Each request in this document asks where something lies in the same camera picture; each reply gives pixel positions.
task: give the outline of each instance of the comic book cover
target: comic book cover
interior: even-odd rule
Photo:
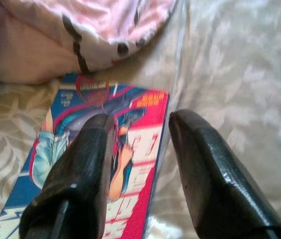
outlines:
[[[112,115],[116,123],[103,238],[142,238],[168,99],[159,90],[66,75],[0,214],[0,239],[19,238],[22,212],[50,169],[84,122],[101,113]]]

